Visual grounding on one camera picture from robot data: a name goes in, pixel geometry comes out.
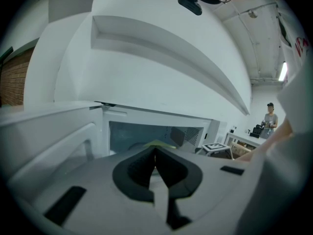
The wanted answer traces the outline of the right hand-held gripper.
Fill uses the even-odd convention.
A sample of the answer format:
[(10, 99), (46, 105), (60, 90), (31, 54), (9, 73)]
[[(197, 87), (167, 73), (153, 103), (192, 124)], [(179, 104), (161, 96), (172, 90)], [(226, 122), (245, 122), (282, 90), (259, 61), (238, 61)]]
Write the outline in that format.
[(195, 154), (214, 158), (232, 159), (230, 147), (221, 143), (204, 144), (201, 148), (196, 148)]

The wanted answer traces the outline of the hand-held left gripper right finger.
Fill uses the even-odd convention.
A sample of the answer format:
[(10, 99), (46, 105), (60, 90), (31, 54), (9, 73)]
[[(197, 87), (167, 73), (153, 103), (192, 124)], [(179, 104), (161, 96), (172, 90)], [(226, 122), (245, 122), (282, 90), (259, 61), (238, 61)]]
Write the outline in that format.
[(155, 165), (164, 182), (166, 205), (154, 234), (236, 235), (246, 202), (235, 189), (246, 165), (155, 147)]

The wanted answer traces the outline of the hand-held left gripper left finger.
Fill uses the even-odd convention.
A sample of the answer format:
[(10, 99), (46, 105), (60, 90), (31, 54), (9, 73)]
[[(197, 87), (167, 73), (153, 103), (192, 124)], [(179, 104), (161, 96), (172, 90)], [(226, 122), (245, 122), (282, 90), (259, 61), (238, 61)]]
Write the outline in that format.
[(163, 219), (149, 181), (155, 148), (145, 147), (83, 163), (68, 172), (26, 165), (8, 188), (46, 235), (160, 235)]

